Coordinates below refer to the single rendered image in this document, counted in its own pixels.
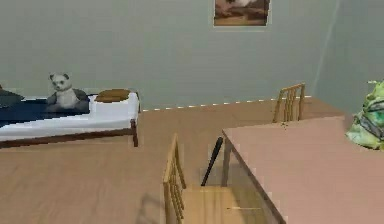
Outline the light wooden slatted chair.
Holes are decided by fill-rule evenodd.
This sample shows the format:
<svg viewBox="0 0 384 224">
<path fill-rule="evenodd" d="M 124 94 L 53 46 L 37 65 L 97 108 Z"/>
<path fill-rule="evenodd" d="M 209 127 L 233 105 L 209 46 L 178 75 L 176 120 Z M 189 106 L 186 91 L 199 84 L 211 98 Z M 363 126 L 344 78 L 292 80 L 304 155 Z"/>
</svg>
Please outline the light wooden slatted chair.
<svg viewBox="0 0 384 224">
<path fill-rule="evenodd" d="M 303 117 L 304 98 L 304 83 L 282 88 L 276 100 L 272 122 L 279 122 L 280 109 L 283 109 L 282 122 L 301 120 Z"/>
<path fill-rule="evenodd" d="M 174 134 L 162 177 L 165 224 L 268 224 L 256 190 L 187 185 Z"/>
</svg>

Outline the black baseball bat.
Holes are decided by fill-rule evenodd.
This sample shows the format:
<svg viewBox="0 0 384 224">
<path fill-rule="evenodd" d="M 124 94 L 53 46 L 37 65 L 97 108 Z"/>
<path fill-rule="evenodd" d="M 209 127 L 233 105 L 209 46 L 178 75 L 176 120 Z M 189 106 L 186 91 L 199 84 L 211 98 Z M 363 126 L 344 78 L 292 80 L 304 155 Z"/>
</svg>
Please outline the black baseball bat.
<svg viewBox="0 0 384 224">
<path fill-rule="evenodd" d="M 213 151 L 212 151 L 212 154 L 211 154 L 211 157 L 210 157 L 210 161 L 209 161 L 209 164 L 208 164 L 208 167 L 206 169 L 206 172 L 205 172 L 205 175 L 204 175 L 204 178 L 201 182 L 201 185 L 200 186 L 205 186 L 206 183 L 207 183 L 207 180 L 209 178 L 209 175 L 210 175 L 210 172 L 213 168 L 213 165 L 216 161 L 216 158 L 220 152 L 220 149 L 221 149 L 221 146 L 223 144 L 223 137 L 218 137 L 217 140 L 216 140 L 216 143 L 215 143 L 215 146 L 213 148 Z"/>
</svg>

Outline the brown pillow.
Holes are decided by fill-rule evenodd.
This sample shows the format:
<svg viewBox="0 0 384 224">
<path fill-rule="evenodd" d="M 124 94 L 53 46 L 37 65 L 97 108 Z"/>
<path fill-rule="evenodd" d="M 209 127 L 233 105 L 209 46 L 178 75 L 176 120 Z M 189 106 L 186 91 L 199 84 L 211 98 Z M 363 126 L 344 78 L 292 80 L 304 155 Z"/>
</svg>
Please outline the brown pillow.
<svg viewBox="0 0 384 224">
<path fill-rule="evenodd" d="M 95 102 L 113 103 L 120 102 L 129 98 L 128 89 L 109 89 L 101 91 L 95 98 Z"/>
</svg>

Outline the grey white teddy bear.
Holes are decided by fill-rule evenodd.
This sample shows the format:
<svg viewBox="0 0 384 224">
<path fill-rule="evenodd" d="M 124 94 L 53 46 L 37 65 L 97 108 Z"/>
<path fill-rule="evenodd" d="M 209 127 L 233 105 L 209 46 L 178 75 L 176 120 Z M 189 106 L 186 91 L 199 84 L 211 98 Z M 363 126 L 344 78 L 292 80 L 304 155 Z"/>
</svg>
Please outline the grey white teddy bear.
<svg viewBox="0 0 384 224">
<path fill-rule="evenodd" d="M 89 112 L 88 95 L 83 90 L 73 87 L 67 73 L 51 73 L 49 79 L 55 92 L 46 99 L 47 112 L 54 113 L 63 110 Z"/>
</svg>

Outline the pink wooden table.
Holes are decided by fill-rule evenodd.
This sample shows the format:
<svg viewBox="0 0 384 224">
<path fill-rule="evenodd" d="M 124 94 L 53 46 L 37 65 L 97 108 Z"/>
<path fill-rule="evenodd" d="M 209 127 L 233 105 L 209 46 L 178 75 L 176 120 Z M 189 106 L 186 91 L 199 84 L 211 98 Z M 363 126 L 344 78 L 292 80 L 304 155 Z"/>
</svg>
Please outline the pink wooden table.
<svg viewBox="0 0 384 224">
<path fill-rule="evenodd" d="M 235 156 L 268 224 L 384 224 L 384 152 L 345 136 L 344 116 L 226 128 L 221 184 Z"/>
</svg>

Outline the dark blue blanket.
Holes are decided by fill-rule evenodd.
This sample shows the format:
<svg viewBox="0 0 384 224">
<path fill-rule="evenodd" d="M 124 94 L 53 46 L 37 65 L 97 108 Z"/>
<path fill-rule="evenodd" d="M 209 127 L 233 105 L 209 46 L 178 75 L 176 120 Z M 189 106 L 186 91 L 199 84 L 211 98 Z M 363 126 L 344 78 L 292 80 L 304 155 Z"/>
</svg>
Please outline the dark blue blanket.
<svg viewBox="0 0 384 224">
<path fill-rule="evenodd" d="M 22 100 L 20 103 L 7 108 L 0 108 L 0 128 L 10 124 L 90 113 L 90 110 L 88 113 L 80 113 L 74 110 L 63 110 L 51 113 L 46 111 L 46 107 L 45 99 L 32 99 Z"/>
</svg>

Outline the green patterned backpack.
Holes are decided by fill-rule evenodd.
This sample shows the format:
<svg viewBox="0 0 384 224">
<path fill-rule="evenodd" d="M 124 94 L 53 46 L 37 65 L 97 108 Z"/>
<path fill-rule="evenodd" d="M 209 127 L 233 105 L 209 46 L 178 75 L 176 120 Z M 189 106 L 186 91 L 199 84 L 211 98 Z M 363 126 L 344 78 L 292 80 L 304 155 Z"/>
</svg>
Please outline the green patterned backpack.
<svg viewBox="0 0 384 224">
<path fill-rule="evenodd" d="M 373 90 L 364 99 L 362 109 L 353 115 L 346 137 L 371 150 L 384 151 L 384 79 L 370 80 Z"/>
</svg>

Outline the dark grey pillow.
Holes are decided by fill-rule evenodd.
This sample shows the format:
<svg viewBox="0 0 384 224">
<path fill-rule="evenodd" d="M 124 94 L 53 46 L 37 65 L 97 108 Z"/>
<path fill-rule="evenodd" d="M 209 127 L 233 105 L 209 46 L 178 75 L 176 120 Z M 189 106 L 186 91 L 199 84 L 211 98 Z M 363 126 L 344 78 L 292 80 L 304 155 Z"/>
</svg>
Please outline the dark grey pillow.
<svg viewBox="0 0 384 224">
<path fill-rule="evenodd" d="M 0 85 L 0 108 L 7 108 L 20 103 L 25 97 L 17 93 L 5 90 Z"/>
</svg>

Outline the white bed with wooden frame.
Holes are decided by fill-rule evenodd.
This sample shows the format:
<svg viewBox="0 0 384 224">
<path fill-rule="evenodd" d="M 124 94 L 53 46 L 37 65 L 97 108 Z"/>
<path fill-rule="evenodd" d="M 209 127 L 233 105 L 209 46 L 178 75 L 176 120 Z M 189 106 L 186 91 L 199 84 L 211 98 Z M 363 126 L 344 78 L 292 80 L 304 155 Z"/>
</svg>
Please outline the white bed with wooden frame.
<svg viewBox="0 0 384 224">
<path fill-rule="evenodd" d="M 91 102 L 88 114 L 7 125 L 1 125 L 0 116 L 0 149 L 120 135 L 131 135 L 137 147 L 139 113 L 139 98 L 131 92 L 121 102 Z"/>
</svg>

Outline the brown framed wall picture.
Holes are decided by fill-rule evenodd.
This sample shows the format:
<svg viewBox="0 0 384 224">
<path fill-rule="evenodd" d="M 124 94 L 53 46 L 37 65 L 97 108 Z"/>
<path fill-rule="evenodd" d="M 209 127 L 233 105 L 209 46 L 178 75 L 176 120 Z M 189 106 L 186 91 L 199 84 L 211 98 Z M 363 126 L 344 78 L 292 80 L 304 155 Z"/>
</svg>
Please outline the brown framed wall picture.
<svg viewBox="0 0 384 224">
<path fill-rule="evenodd" d="M 215 26 L 266 26 L 271 0 L 214 0 Z"/>
</svg>

